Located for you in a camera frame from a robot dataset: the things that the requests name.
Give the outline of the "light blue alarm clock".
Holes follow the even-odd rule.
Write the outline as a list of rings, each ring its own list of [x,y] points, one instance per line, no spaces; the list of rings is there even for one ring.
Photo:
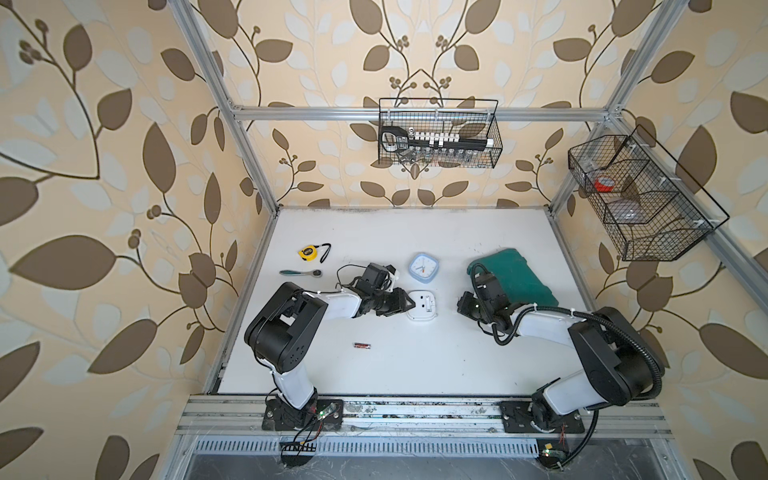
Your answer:
[[[438,260],[423,252],[416,254],[408,266],[409,275],[422,284],[431,283],[438,271]]]

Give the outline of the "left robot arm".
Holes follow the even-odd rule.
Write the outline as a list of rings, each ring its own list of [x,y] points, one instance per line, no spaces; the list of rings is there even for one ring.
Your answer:
[[[279,398],[302,411],[316,398],[303,361],[324,320],[354,319],[369,312],[388,317],[415,307],[399,287],[312,292],[285,282],[248,325],[244,342],[270,370]]]

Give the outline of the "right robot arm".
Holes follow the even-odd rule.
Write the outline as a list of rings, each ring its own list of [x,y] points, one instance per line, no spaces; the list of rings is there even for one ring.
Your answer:
[[[582,312],[536,303],[511,303],[503,291],[466,291],[457,311],[487,331],[499,346],[523,337],[572,348],[580,362],[574,373],[555,379],[531,395],[527,415],[542,431],[580,410],[624,406],[651,400],[662,390],[665,366],[618,310]]]

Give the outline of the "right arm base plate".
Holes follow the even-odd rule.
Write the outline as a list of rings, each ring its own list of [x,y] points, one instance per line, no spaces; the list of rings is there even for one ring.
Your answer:
[[[510,434],[581,434],[586,431],[577,412],[559,415],[545,403],[507,400],[498,404],[503,429]]]

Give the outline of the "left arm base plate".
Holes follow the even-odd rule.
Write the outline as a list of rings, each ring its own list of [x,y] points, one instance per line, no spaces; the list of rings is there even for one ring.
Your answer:
[[[338,431],[343,422],[344,401],[341,399],[311,400],[299,410],[279,397],[266,402],[261,428],[264,431],[299,431],[322,423],[324,431]]]

